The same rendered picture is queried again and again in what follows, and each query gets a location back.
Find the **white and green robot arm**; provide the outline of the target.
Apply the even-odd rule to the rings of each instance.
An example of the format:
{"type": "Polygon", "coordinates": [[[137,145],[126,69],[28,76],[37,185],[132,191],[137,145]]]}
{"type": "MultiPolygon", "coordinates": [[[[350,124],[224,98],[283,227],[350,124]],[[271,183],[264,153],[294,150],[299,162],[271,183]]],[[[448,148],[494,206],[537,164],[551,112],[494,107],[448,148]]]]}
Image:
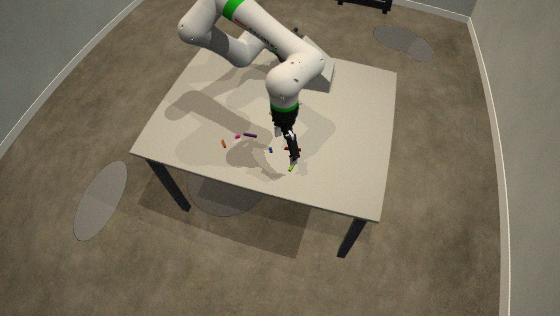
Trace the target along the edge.
{"type": "Polygon", "coordinates": [[[298,28],[289,31],[254,0],[198,0],[177,31],[183,42],[216,52],[238,68],[250,65],[263,49],[274,53],[281,64],[269,71],[265,85],[269,114],[278,122],[297,117],[298,93],[325,67],[322,53],[302,40],[298,28]],[[221,15],[245,30],[238,40],[215,26],[221,15]]]}

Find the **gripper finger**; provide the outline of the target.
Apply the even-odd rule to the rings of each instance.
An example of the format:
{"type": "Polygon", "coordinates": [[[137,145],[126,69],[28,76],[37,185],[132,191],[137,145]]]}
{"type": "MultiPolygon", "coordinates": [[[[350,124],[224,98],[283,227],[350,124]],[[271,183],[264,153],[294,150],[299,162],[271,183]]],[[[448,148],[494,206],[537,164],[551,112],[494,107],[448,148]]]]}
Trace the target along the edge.
{"type": "Polygon", "coordinates": [[[287,145],[290,151],[290,166],[297,164],[297,158],[300,157],[299,154],[299,149],[298,149],[298,145],[297,145],[297,140],[296,140],[296,134],[292,134],[293,133],[293,128],[292,128],[292,132],[291,130],[288,130],[289,132],[289,136],[285,135],[284,129],[281,128],[281,132],[283,133],[284,139],[286,139],[287,141],[287,145]]]}
{"type": "Polygon", "coordinates": [[[276,126],[275,123],[274,123],[274,131],[275,131],[275,137],[282,136],[281,128],[276,126]]]}

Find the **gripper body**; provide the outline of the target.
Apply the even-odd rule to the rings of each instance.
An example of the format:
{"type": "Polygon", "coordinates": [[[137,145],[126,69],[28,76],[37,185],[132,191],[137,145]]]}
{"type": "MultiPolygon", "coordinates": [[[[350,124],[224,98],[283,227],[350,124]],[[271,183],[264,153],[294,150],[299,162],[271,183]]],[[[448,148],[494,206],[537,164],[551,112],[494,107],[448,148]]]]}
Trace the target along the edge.
{"type": "Polygon", "coordinates": [[[287,135],[287,134],[289,134],[288,130],[291,130],[291,132],[292,132],[292,126],[295,124],[295,121],[296,121],[296,118],[293,121],[286,122],[286,123],[278,122],[278,121],[274,120],[274,123],[276,124],[276,126],[278,126],[280,128],[283,128],[284,132],[285,132],[285,135],[287,135]]]}

